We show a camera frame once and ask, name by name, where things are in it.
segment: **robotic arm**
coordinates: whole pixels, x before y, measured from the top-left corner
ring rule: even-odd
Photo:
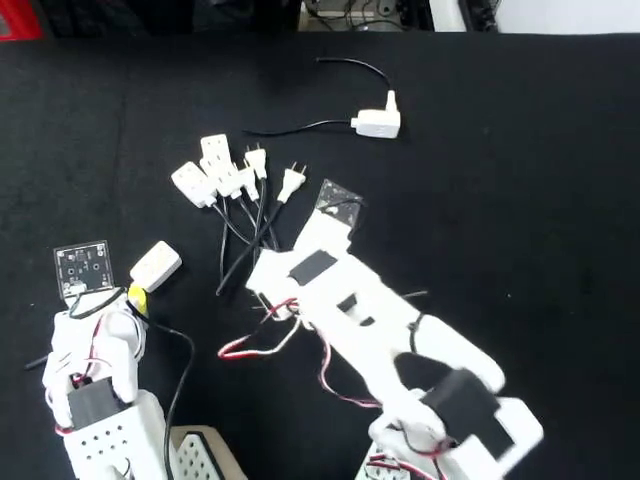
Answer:
[[[425,478],[502,479],[541,441],[542,427],[521,400],[495,396],[505,377],[491,357],[347,252],[353,203],[319,200],[294,249],[264,251],[247,287],[271,305],[297,299],[305,324],[362,376],[382,408],[369,428],[371,460],[392,459]],[[291,315],[283,307],[277,319]],[[451,371],[426,393],[409,391],[394,364],[405,352]]]
[[[138,390],[146,325],[122,289],[91,315],[78,319],[70,314],[104,305],[111,295],[82,296],[77,308],[56,314],[42,378],[46,402],[75,478],[129,480],[135,474],[137,480],[163,479],[164,414],[153,394]]]

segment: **white plastic bracket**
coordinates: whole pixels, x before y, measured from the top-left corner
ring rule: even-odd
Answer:
[[[177,471],[182,480],[221,480],[215,459],[197,433],[184,437],[177,458]]]

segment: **white plug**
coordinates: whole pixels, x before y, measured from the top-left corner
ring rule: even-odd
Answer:
[[[151,293],[182,265],[178,252],[160,241],[131,269],[133,283]]]
[[[400,131],[400,112],[396,104],[396,92],[389,90],[384,110],[360,110],[351,119],[351,127],[358,135],[374,138],[397,138]]]
[[[260,148],[260,145],[256,145],[255,150],[247,150],[244,154],[244,159],[256,172],[258,180],[264,180],[267,178],[267,151],[264,148]]]
[[[244,189],[249,196],[249,199],[252,202],[256,202],[260,198],[260,194],[258,193],[258,189],[256,188],[256,177],[254,175],[254,170],[251,168],[249,163],[244,161],[246,167],[238,172],[242,181],[244,183]]]
[[[196,207],[210,207],[216,203],[216,185],[193,162],[187,162],[171,174],[178,190]]]
[[[289,197],[293,192],[298,190],[300,186],[307,180],[307,177],[304,176],[304,172],[307,167],[302,167],[302,170],[296,172],[296,163],[291,166],[291,168],[287,168],[284,171],[284,178],[282,179],[282,190],[278,194],[278,202],[279,203],[287,203]]]

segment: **black cloth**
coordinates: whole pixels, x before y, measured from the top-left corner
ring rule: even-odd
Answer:
[[[261,142],[272,183],[307,164],[277,222],[290,245],[324,178],[369,204],[352,251],[394,289],[488,352],[546,439],[513,480],[627,478],[637,428],[640,37],[306,34],[135,43],[0,45],[0,431],[5,478],[72,478],[39,373],[62,309],[52,249],[107,239],[115,277],[163,239],[184,266],[150,300],[198,356],[178,424],[220,430],[250,478],[355,474],[375,413],[316,381],[322,346],[296,337],[264,360],[218,348],[258,322],[240,292],[216,298],[222,224],[169,175],[199,139],[381,107],[392,78],[398,140],[340,127]],[[140,385],[166,408],[186,347],[151,332]],[[329,374],[363,394],[339,360]]]

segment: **white plastic part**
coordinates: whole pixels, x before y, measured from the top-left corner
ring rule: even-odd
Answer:
[[[91,298],[94,295],[97,294],[87,295],[87,308],[104,301],[94,301]],[[131,313],[125,300],[126,294],[123,293],[109,307],[83,320],[70,318],[67,311],[54,317],[52,351],[45,366],[42,384],[46,389],[47,405],[60,427],[73,426],[67,398],[73,389],[70,376],[84,374],[89,365],[89,376],[93,381],[112,377],[114,392],[123,402],[133,402],[137,398],[137,361],[144,355],[146,330]],[[100,328],[94,338],[98,322]],[[92,358],[98,360],[90,364],[87,359],[91,356],[92,343]]]
[[[182,265],[178,252],[166,242],[156,243],[131,269],[133,282],[146,292],[153,292]]]
[[[255,170],[258,180],[267,178],[267,151],[264,148],[249,150],[244,154],[244,159]]]
[[[94,480],[97,472],[113,467],[127,479],[166,479],[164,429],[164,415],[158,400],[141,390],[134,405],[127,410],[64,437],[75,478]],[[175,465],[173,447],[170,452]]]
[[[367,467],[369,457],[380,453],[382,453],[382,450],[378,448],[375,443],[372,443],[364,457],[362,465],[360,465],[358,473],[356,473],[355,480],[411,480],[411,473],[407,470],[389,470],[380,467]]]
[[[200,160],[200,166],[211,182],[216,185],[220,195],[233,199],[242,195],[244,178],[240,175],[233,163],[226,165],[224,162],[211,159],[210,157],[203,157]]]
[[[202,147],[202,155],[204,158],[215,161],[226,169],[232,167],[233,162],[231,161],[229,142],[224,133],[202,137],[200,139],[200,146]]]
[[[238,172],[238,174],[240,175],[240,178],[242,178],[242,183],[249,199],[252,202],[258,201],[260,194],[256,188],[256,177],[254,175],[253,168],[250,166],[243,168]]]
[[[182,480],[221,480],[200,435],[189,434],[178,448],[177,471]]]
[[[293,192],[297,191],[306,180],[307,177],[304,176],[304,168],[301,172],[296,172],[293,168],[287,168],[284,171],[282,190],[280,190],[278,194],[278,202],[287,203]]]
[[[358,135],[374,138],[397,138],[402,123],[396,104],[396,93],[387,92],[384,110],[360,110],[357,118],[351,119],[351,127]]]
[[[434,316],[422,315],[384,285],[374,271],[348,254],[347,242],[334,238],[346,235],[340,230],[341,223],[321,215],[314,212],[293,251],[263,252],[247,287],[265,295],[272,304],[297,298],[305,324],[316,329],[351,364],[381,403],[384,413],[369,429],[377,446],[398,460],[435,474],[430,459],[408,449],[401,431],[388,428],[390,423],[401,422],[411,435],[412,445],[424,450],[433,449],[447,436],[440,418],[415,391],[402,384],[396,371],[395,358],[411,351],[410,327],[421,318],[414,337],[417,354],[473,372],[493,393],[503,387],[504,373],[491,357],[453,328]],[[337,225],[328,228],[332,221]],[[299,285],[291,278],[291,270],[320,249],[336,262]],[[341,311],[338,305],[351,295],[355,295],[356,305]],[[373,323],[364,322],[371,319]],[[496,459],[478,438],[467,438],[441,457],[440,465],[450,480],[502,479],[542,439],[542,427],[522,401],[498,401],[500,409],[495,418],[511,437],[513,447]]]
[[[349,225],[336,221],[316,208],[298,235],[293,249],[309,254],[316,250],[324,250],[335,257],[346,252],[351,246],[350,232]]]
[[[429,0],[429,4],[436,32],[467,31],[458,0]]]
[[[216,185],[193,162],[187,162],[173,172],[171,180],[196,207],[211,206],[216,202]]]

